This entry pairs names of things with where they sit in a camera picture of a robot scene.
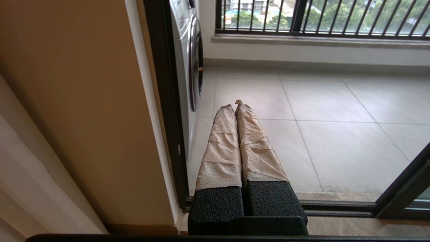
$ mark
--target washing machine door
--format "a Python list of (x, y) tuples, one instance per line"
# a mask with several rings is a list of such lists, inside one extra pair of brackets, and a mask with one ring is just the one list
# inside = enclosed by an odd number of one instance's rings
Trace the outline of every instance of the washing machine door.
[(200, 23), (196, 17), (191, 22), (189, 74), (191, 110), (196, 112), (203, 84), (203, 45)]

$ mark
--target washing machine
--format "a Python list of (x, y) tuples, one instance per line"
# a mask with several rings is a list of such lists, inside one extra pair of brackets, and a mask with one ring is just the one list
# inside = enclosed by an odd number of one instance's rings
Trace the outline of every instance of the washing machine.
[(170, 0), (176, 70), (184, 132), (185, 157), (188, 160), (196, 129), (202, 95), (203, 45), (194, 0)]

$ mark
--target crinkled paper wrapping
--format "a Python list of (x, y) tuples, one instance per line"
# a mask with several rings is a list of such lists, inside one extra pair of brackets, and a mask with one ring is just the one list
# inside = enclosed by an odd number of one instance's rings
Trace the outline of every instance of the crinkled paper wrapping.
[(197, 176), (196, 190), (242, 186), (242, 165), (236, 117), (231, 105), (216, 113), (208, 145)]
[(246, 181), (288, 181), (254, 110), (240, 100), (236, 119), (242, 155), (243, 187)]

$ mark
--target black door frame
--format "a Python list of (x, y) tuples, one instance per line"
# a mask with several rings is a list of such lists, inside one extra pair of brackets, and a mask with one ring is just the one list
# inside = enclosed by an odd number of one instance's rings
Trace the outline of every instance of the black door frame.
[[(148, 19), (147, 24), (150, 32), (168, 150), (172, 161), (176, 195), (179, 206), (184, 212), (187, 212), (193, 197), (190, 196), (188, 190), (170, 5), (168, 0), (143, 0), (143, 2)], [(422, 217), (422, 215), (418, 216), (416, 211), (400, 215), (399, 213), (394, 213), (393, 210), (387, 210), (387, 208), (399, 208), (403, 204), (409, 204), (428, 187), (428, 185), (423, 185), (425, 183), (417, 186), (417, 182), (412, 182), (413, 180), (418, 181), (420, 177), (423, 179), (422, 176), (418, 176), (418, 178), (416, 176), (427, 164), (428, 159), (430, 159), (430, 144), (409, 164), (376, 202), (311, 200), (301, 200), (300, 202), (310, 216), (406, 219), (414, 215), (414, 218), (417, 219), (426, 218)]]

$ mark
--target beige wall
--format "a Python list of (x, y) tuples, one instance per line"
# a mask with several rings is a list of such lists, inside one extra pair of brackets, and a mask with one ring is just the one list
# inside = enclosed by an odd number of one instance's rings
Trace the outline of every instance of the beige wall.
[(173, 225), (124, 1), (3, 0), (0, 36), (1, 74), (100, 219)]

